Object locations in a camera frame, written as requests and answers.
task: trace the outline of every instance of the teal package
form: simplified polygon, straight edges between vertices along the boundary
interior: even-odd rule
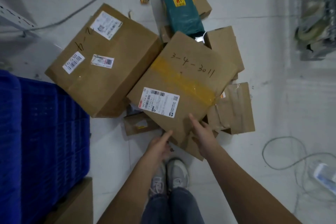
[[[162,0],[173,32],[181,31],[190,37],[203,36],[205,31],[193,0]]]

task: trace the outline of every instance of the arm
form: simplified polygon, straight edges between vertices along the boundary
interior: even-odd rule
[[[246,173],[218,144],[208,124],[190,115],[196,142],[239,224],[300,222],[275,197]]]
[[[128,179],[107,207],[98,224],[140,223],[152,177],[163,159],[170,154],[167,140],[172,131],[150,142]]]

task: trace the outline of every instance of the person's left arm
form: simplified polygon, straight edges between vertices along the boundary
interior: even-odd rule
[[[140,223],[151,180],[160,163],[170,154],[167,143],[172,131],[154,138],[128,179],[107,207],[98,224]]]

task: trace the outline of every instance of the blue jeans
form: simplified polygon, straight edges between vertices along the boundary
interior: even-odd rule
[[[169,198],[157,194],[149,199],[141,224],[204,224],[204,221],[193,195],[184,188],[176,188]]]

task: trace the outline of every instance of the blue basket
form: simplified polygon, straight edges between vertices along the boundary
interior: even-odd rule
[[[0,70],[0,223],[21,222],[21,90]]]
[[[35,223],[89,171],[90,119],[55,84],[22,88],[22,223]]]

